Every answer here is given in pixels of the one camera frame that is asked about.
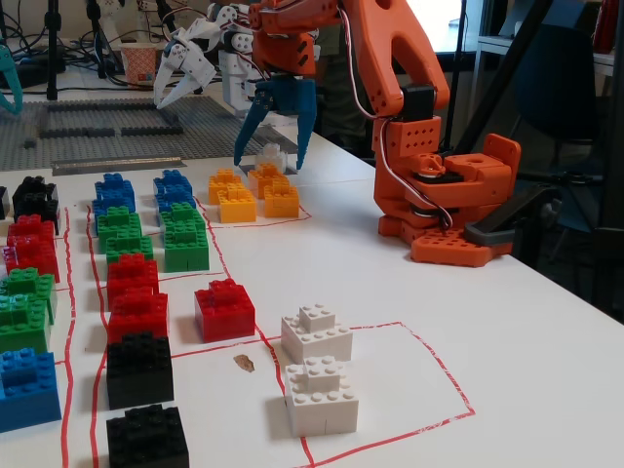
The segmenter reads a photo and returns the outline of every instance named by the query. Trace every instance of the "paper cup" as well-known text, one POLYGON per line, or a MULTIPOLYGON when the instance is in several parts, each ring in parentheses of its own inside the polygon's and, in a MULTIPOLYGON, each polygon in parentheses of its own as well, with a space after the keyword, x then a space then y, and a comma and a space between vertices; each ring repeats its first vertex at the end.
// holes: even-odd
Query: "paper cup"
POLYGON ((126 70, 126 81, 132 85, 153 85, 157 52, 156 44, 122 44, 121 58, 126 70))

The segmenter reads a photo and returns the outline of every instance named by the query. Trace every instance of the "orange robotic arm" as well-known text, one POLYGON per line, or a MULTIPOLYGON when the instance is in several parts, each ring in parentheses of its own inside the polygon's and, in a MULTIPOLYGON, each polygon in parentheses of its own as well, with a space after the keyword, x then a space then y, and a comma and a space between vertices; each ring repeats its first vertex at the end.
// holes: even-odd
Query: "orange robotic arm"
POLYGON ((513 192, 520 146, 489 136, 483 154, 437 155, 449 86, 407 0, 262 0, 250 8, 253 58, 263 69, 314 76, 313 43, 306 31, 344 22, 375 120, 374 199, 385 216, 379 232, 411 244, 417 261, 481 266, 511 244, 477 246, 464 224, 483 219, 513 192), (412 85, 401 88, 395 59, 412 85))

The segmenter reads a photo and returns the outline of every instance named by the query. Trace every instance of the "yellow lego brick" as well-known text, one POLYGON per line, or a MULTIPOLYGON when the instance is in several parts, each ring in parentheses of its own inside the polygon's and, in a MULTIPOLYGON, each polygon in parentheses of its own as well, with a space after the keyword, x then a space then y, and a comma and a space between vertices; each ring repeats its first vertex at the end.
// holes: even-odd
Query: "yellow lego brick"
POLYGON ((264 217, 299 217, 299 193, 288 181, 264 187, 264 217))
POLYGON ((248 179, 252 194, 260 200, 264 198, 264 188, 272 185, 274 180, 289 181, 273 164, 260 164, 259 170, 250 171, 248 179))
POLYGON ((221 222, 254 222, 255 198, 242 183, 229 183, 217 194, 221 222))
POLYGON ((219 169, 216 175, 211 175, 208 183, 208 204, 218 205, 218 192, 225 190, 228 183, 241 183, 241 177, 234 175, 231 169, 219 169))

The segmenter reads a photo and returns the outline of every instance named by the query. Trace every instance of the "window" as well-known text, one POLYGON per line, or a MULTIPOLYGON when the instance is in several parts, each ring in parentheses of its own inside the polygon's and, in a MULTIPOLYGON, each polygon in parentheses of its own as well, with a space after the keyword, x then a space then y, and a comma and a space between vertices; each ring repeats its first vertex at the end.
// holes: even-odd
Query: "window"
MULTIPOLYGON (((477 50, 483 0, 467 0, 464 51, 477 50)), ((436 53, 454 52, 461 15, 461 0, 408 0, 436 53)))

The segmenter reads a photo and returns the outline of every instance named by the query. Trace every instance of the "desk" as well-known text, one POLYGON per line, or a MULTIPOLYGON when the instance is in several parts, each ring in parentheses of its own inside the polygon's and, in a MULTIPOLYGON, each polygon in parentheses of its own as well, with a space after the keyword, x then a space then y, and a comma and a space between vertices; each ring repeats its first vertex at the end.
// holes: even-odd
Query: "desk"
MULTIPOLYGON (((68 86, 69 77, 61 75, 59 85, 68 86)), ((373 169, 317 136, 303 171, 292 178, 305 209, 293 222, 260 217, 253 225, 220 224, 206 203, 206 185, 231 160, 186 164, 181 170, 210 221, 211 270, 183 278, 161 273, 160 287, 169 295, 175 405, 191 466, 293 467, 311 459, 316 466, 358 468, 620 463, 624 328, 607 316, 509 256, 479 269, 409 261, 402 242, 376 233, 381 212, 372 200, 373 169), (255 305, 256 334, 203 344, 193 292, 227 275, 255 305), (280 316, 319 301, 356 328, 347 372, 360 395, 359 431, 301 441, 291 436, 268 345, 283 371, 280 316), (218 349, 222 344, 230 347, 218 349), (236 366, 240 354, 253 361, 253 373, 236 366)), ((0 185, 13 193, 26 174, 0 174, 0 185)), ((101 175, 38 174, 58 185, 62 205, 51 350, 65 425, 0 435, 1 464, 56 468, 64 460, 91 468, 96 460, 105 468, 105 421, 123 411, 107 407, 108 314, 98 297, 105 259, 97 254, 98 239, 86 234, 101 175)), ((123 176, 134 186, 143 232, 162 264, 152 192, 159 174, 123 176)), ((0 243, 7 225, 0 222, 0 243)))
MULTIPOLYGON (((500 36, 479 36, 477 42, 477 56, 475 58, 475 71, 472 77, 472 91, 470 93, 470 116, 475 113, 477 105, 483 95, 483 75, 486 61, 484 54, 496 54, 505 56, 512 39, 500 36)), ((594 54, 594 69, 596 73, 605 76, 613 76, 614 56, 609 54, 594 54)))

